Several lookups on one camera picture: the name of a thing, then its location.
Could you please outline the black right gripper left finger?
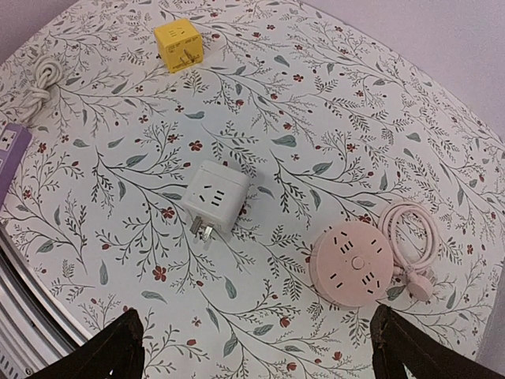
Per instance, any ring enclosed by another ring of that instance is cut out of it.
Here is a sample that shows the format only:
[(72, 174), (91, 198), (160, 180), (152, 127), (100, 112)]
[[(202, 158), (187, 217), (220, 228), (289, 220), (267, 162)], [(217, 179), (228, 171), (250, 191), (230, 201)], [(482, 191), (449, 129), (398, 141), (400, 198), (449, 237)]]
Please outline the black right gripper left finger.
[(141, 378), (144, 327), (137, 310), (124, 312), (80, 348), (33, 378)]

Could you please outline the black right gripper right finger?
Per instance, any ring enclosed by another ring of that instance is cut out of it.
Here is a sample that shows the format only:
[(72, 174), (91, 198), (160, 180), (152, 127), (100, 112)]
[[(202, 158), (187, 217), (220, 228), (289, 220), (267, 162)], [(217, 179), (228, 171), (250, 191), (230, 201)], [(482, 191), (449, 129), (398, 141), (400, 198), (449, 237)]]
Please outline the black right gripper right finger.
[(376, 378), (501, 378), (502, 375), (437, 343), (391, 307), (380, 305), (370, 321)]

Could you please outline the white cube socket adapter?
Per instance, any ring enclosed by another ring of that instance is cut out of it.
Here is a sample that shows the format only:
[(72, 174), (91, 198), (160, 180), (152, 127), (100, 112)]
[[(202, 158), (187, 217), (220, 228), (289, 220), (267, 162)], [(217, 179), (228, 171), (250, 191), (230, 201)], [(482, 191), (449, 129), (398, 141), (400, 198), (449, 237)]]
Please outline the white cube socket adapter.
[(231, 232), (239, 217), (249, 188), (249, 176), (222, 164), (205, 160), (198, 167), (182, 197), (182, 204), (192, 217), (190, 232)]

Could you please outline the purple power strip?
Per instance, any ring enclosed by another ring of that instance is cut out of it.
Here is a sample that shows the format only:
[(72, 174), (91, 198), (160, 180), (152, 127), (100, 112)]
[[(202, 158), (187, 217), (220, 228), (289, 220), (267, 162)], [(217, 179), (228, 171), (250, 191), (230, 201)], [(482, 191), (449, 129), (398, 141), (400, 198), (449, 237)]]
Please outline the purple power strip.
[(31, 140), (32, 134), (21, 124), (9, 123), (1, 132), (1, 205)]

